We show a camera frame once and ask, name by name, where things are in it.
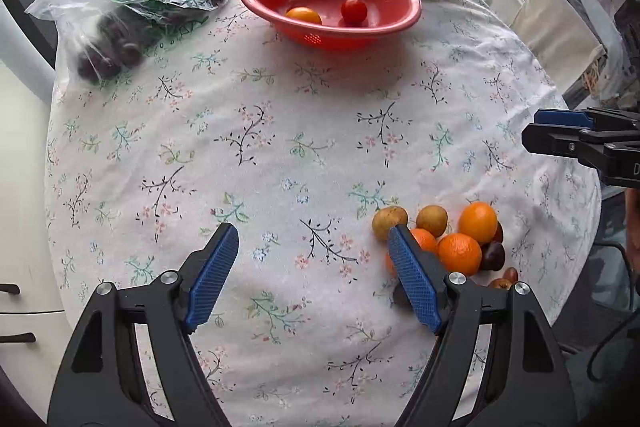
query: floral pattern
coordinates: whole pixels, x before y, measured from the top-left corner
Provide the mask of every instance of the floral pattern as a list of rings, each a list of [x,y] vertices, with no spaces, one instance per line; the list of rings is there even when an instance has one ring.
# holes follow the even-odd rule
[[[481,200],[554,321],[596,230],[597,176],[520,145],[538,108],[564,106],[481,2],[422,10],[409,31],[342,55],[294,45],[230,0],[134,73],[103,86],[60,74],[45,215],[69,319],[100,281],[151,282],[230,222],[238,259],[192,341],[231,424],[355,427],[373,411],[393,425],[435,339],[393,306],[370,219],[437,203],[455,224]],[[471,386],[487,342],[482,332]],[[147,358],[152,403],[170,415]]]

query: table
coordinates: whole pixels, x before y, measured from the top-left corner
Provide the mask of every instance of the table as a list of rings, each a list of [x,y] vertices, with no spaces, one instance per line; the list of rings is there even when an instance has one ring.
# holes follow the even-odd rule
[[[554,321],[595,234],[597,175],[521,146],[537,108],[565,106],[481,0],[422,2],[414,28],[359,52],[289,42],[231,0],[102,90],[59,68],[46,214],[69,320],[102,280],[148,283],[228,221],[238,259],[191,338],[231,423],[392,425],[434,336],[392,305],[371,217],[435,203],[455,224],[482,200]],[[167,414],[148,339],[140,349]]]

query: silver screw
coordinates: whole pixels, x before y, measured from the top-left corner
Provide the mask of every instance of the silver screw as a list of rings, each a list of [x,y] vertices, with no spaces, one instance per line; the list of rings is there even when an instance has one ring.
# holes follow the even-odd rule
[[[526,282],[516,282],[513,286],[520,295],[526,295],[531,291],[531,288],[529,288]]]
[[[449,274],[449,280],[453,284],[464,284],[466,282],[466,277],[463,273],[460,272],[451,272]]]
[[[95,292],[98,295],[107,295],[107,293],[109,293],[111,291],[111,283],[110,282],[102,282],[100,284],[98,284],[97,288],[95,289]]]
[[[162,284],[173,284],[177,280],[178,280],[178,274],[177,274],[177,272],[174,272],[173,270],[168,271],[168,272],[164,272],[160,276],[160,281],[162,282]]]

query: white pipe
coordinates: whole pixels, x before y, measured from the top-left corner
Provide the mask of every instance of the white pipe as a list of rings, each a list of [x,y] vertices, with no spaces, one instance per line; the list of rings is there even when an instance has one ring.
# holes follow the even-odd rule
[[[50,107],[56,72],[33,47],[2,1],[0,28],[4,33],[4,38],[0,39],[0,60],[34,95]]]

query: drawer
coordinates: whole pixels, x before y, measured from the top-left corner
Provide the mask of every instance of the drawer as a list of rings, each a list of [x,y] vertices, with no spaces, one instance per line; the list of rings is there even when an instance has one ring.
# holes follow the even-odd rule
[[[0,313],[63,309],[53,274],[44,206],[49,108],[0,62]]]
[[[2,315],[0,336],[33,333],[34,343],[0,344],[0,367],[27,404],[46,421],[58,366],[71,336],[64,312]]]

